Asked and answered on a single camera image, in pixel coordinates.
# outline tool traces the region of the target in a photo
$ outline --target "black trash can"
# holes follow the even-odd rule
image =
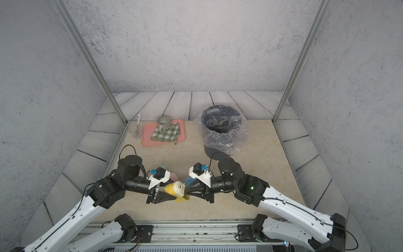
[[[239,134],[245,134],[241,114],[227,105],[214,105],[205,109],[200,120],[200,133],[205,142],[204,151],[214,160],[225,158],[227,155],[222,152],[230,150],[234,144],[239,144]]]

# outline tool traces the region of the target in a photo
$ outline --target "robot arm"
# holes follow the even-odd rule
[[[205,165],[197,163],[191,167],[189,175],[196,180],[187,186],[186,194],[213,203],[214,193],[234,191],[238,200],[274,212],[292,222],[277,222],[258,215],[252,226],[258,240],[282,239],[315,251],[344,251],[346,220],[343,216],[329,216],[299,204],[267,182],[245,174],[239,163],[230,157],[220,160],[218,168],[221,176],[214,178]]]
[[[116,170],[95,182],[69,213],[39,239],[25,247],[24,252],[69,251],[67,248],[72,252],[92,252],[121,239],[130,241],[135,237],[135,223],[128,215],[120,215],[104,229],[75,242],[74,245],[68,244],[90,221],[123,198],[126,191],[148,194],[147,203],[157,204],[176,199],[175,196],[159,190],[159,182],[155,183],[155,180],[158,179],[147,179],[139,156],[130,155],[120,159]],[[150,183],[154,183],[154,186],[149,189]]]

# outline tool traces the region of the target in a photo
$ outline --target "green checkered cloth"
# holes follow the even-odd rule
[[[160,141],[160,142],[173,142],[178,140],[178,136],[181,134],[181,130],[179,129],[179,123],[173,123],[171,128],[161,132],[158,127],[156,127],[154,133],[151,136],[151,140]]]

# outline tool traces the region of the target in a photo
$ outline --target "beige tabletop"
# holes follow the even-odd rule
[[[268,182],[281,193],[305,205],[271,120],[248,120],[247,123],[249,138],[241,151],[231,157],[241,165],[246,174]],[[122,146],[133,145],[137,155],[143,159],[143,165],[147,171],[155,168],[160,162],[164,162],[167,169],[184,182],[189,176],[191,166],[198,162],[208,165],[210,162],[210,158],[204,152],[196,123],[185,121],[185,130],[186,140],[177,145],[166,143],[145,147],[141,144],[141,139],[137,140],[128,133]],[[123,150],[121,158],[131,154],[134,154],[133,148],[128,146]],[[218,161],[212,161],[211,168],[215,176],[219,176],[217,164]],[[135,221],[253,219],[257,214],[278,217],[272,212],[235,199],[232,193],[218,193],[214,195],[214,199],[213,204],[193,196],[182,203],[167,201],[146,204],[146,194],[126,192],[123,199],[117,201],[95,221],[111,221],[124,213],[130,215]]]

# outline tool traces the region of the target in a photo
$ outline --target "yellow bottle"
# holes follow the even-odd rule
[[[177,199],[175,200],[175,202],[183,202],[190,198],[189,195],[185,194],[185,187],[186,186],[182,182],[176,181],[174,183],[166,185],[164,188],[164,192],[176,196]]]

